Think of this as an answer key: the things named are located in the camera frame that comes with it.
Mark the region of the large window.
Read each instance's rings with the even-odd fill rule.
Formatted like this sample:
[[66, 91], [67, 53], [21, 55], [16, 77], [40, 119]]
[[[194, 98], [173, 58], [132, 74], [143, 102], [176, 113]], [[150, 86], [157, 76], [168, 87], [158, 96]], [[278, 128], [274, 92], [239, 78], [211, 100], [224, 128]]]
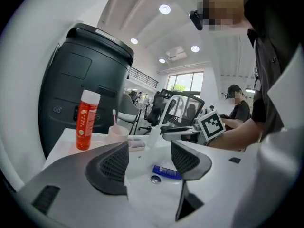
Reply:
[[166, 89], [170, 91], [188, 92], [194, 96], [200, 96], [203, 72], [186, 73], [169, 76]]

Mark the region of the beige chair with black legs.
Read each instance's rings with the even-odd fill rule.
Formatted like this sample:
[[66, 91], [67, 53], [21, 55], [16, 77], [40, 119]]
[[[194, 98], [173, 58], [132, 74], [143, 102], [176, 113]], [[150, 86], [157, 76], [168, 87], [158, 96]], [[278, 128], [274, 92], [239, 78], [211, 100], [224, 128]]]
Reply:
[[131, 97], [126, 93], [123, 93], [121, 103], [118, 108], [117, 118], [129, 124], [132, 124], [132, 127], [129, 131], [129, 135], [131, 135], [134, 128], [134, 134], [136, 133], [136, 128], [138, 126], [141, 112], [142, 110], [134, 105]]

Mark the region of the person's right forearm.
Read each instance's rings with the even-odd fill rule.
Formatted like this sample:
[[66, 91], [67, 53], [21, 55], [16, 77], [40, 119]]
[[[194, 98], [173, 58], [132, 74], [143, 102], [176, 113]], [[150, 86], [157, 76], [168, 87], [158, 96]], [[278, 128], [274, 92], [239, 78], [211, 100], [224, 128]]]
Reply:
[[247, 120], [239, 127], [224, 132], [208, 144], [208, 147], [238, 151], [256, 143], [263, 132], [264, 123]]

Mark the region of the pink cup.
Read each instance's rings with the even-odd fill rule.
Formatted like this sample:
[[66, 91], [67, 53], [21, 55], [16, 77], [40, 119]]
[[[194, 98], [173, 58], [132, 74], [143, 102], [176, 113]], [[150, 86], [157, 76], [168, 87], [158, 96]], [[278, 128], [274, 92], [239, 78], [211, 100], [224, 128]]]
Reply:
[[129, 130], [119, 125], [113, 125], [108, 130], [107, 144], [121, 143], [128, 140]]

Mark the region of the white curved faucet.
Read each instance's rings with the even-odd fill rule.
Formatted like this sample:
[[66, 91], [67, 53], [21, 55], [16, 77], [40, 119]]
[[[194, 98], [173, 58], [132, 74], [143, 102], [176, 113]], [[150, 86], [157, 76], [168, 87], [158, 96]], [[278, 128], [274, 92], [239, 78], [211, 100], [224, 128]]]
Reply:
[[156, 126], [152, 127], [152, 129], [150, 131], [150, 134], [149, 134], [149, 137], [148, 137], [148, 140], [147, 140], [147, 146], [150, 149], [156, 148], [156, 142], [159, 138], [159, 135], [161, 134], [161, 127], [170, 126], [170, 123], [168, 121], [166, 123], [163, 123], [163, 122], [164, 122], [166, 113], [170, 111], [169, 108], [171, 108], [172, 102], [174, 101], [175, 102], [174, 105], [177, 105], [177, 102], [175, 101], [175, 99], [180, 99], [181, 102], [182, 102], [182, 105], [184, 105], [184, 100], [182, 99], [182, 97], [180, 95], [173, 95], [165, 103], [165, 108], [163, 109], [163, 112], [162, 112], [161, 118], [159, 120], [159, 123]]

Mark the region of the person's black shirt torso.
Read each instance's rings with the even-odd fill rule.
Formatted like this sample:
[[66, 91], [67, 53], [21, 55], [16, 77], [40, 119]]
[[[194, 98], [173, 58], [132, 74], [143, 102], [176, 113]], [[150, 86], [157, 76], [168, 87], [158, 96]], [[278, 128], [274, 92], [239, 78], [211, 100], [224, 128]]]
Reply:
[[244, 15], [251, 24], [247, 36], [255, 48], [255, 94], [251, 118], [263, 123], [261, 138], [284, 126], [267, 92], [282, 75], [299, 44], [304, 0], [244, 0]]

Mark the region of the blue bottle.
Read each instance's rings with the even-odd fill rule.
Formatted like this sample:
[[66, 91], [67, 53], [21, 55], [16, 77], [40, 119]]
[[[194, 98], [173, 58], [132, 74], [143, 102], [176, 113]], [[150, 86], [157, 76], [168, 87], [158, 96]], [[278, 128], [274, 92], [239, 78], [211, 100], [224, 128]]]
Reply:
[[157, 175], [163, 176], [165, 178], [169, 178], [173, 180], [182, 180], [182, 176], [176, 170], [171, 170], [168, 168], [154, 165], [152, 172]]

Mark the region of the black mesh office chair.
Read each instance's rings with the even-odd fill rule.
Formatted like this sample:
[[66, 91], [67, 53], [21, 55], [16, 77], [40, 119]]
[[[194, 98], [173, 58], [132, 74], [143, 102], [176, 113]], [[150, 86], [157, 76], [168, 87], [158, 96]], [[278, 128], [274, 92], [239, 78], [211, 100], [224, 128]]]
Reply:
[[174, 105], [174, 101], [172, 102], [171, 108], [169, 108], [170, 111], [166, 113], [163, 123], [165, 124], [168, 121], [170, 127], [191, 126], [194, 123], [194, 119], [202, 112], [205, 102], [198, 96], [194, 96], [188, 92], [163, 89], [159, 94], [154, 96], [153, 104], [145, 111], [144, 120], [150, 125], [146, 127], [141, 126], [138, 130], [150, 130], [153, 126], [156, 126], [159, 123], [163, 109], [165, 108], [165, 103], [173, 95], [180, 95], [184, 100], [184, 105], [182, 105], [180, 99], [175, 99], [177, 105]]

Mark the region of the orange bottle with white cap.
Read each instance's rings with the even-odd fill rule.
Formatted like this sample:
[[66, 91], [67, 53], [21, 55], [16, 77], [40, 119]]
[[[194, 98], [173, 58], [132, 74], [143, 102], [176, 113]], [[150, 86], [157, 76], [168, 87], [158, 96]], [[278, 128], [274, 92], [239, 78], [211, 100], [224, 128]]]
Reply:
[[81, 151], [90, 147], [100, 96], [89, 90], [82, 93], [76, 121], [76, 148]]

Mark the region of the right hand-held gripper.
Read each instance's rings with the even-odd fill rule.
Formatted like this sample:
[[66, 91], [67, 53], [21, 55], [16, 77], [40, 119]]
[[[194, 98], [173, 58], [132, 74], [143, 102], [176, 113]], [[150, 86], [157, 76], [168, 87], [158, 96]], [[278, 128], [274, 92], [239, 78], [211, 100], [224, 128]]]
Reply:
[[207, 146], [209, 142], [225, 132], [225, 126], [217, 111], [207, 113], [198, 119], [200, 133], [197, 144]]

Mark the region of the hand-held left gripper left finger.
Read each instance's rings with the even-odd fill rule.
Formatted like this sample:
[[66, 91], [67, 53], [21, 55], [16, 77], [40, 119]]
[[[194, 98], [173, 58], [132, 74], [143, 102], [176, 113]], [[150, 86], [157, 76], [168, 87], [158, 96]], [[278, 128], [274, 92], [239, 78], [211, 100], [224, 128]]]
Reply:
[[72, 154], [46, 167], [18, 194], [69, 228], [129, 228], [128, 163], [128, 142]]

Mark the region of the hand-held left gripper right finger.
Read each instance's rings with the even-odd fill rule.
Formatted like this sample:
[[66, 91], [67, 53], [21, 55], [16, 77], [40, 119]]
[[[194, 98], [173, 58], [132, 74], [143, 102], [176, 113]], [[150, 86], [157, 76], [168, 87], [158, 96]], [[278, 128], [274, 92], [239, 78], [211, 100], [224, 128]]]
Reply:
[[177, 228], [300, 226], [300, 129], [268, 135], [241, 152], [171, 144], [182, 175]]

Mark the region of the black balcony railing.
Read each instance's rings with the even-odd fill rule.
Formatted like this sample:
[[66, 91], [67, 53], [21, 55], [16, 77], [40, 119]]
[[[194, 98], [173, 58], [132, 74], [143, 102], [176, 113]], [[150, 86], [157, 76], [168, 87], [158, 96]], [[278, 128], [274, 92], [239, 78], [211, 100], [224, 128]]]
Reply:
[[147, 85], [156, 88], [158, 85], [158, 81], [156, 81], [155, 79], [149, 77], [148, 75], [146, 75], [145, 73], [131, 67], [129, 70], [129, 77], [133, 77], [143, 83], [146, 83]]

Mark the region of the soap dish with soap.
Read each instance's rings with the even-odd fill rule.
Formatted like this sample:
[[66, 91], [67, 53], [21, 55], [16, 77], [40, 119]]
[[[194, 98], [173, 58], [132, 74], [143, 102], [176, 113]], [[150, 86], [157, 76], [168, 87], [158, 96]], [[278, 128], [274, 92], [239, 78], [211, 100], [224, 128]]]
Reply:
[[129, 138], [128, 139], [128, 149], [132, 151], [142, 151], [145, 149], [145, 143], [139, 138]]

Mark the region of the ceiling air vent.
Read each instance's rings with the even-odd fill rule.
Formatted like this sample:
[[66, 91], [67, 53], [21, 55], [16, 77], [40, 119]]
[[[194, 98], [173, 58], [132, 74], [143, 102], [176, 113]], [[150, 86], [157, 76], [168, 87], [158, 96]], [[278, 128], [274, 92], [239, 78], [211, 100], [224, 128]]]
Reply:
[[168, 60], [172, 61], [172, 62], [180, 60], [180, 59], [184, 59], [187, 57], [186, 52], [184, 51], [183, 47], [181, 47], [181, 46], [175, 47], [175, 48], [167, 51], [166, 55], [168, 57]]

